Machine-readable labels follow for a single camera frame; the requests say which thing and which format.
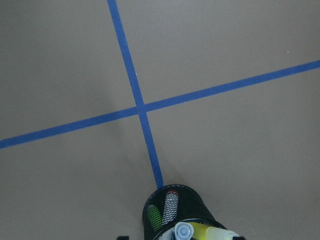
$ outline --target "gray surface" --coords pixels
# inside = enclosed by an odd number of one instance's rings
[[[0,139],[134,106],[105,1],[1,5]]]
[[[146,103],[320,57],[319,1],[119,0]],[[0,139],[133,107],[105,1],[1,2]],[[148,113],[166,184],[250,239],[320,235],[320,71]],[[0,239],[143,238],[137,116],[0,150]]]

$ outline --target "black mesh pen holder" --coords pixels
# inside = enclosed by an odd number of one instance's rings
[[[209,212],[192,188],[171,184],[155,191],[146,201],[142,221],[144,240],[157,240],[178,222],[196,222],[226,229]]]

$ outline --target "yellow highlighter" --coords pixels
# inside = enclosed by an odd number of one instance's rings
[[[233,237],[239,237],[233,231],[208,226],[197,222],[189,222],[194,229],[192,237],[197,240],[233,240]]]

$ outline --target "marker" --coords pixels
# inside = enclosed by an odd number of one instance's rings
[[[162,225],[166,225],[177,217],[178,212],[178,191],[170,189],[165,196]]]

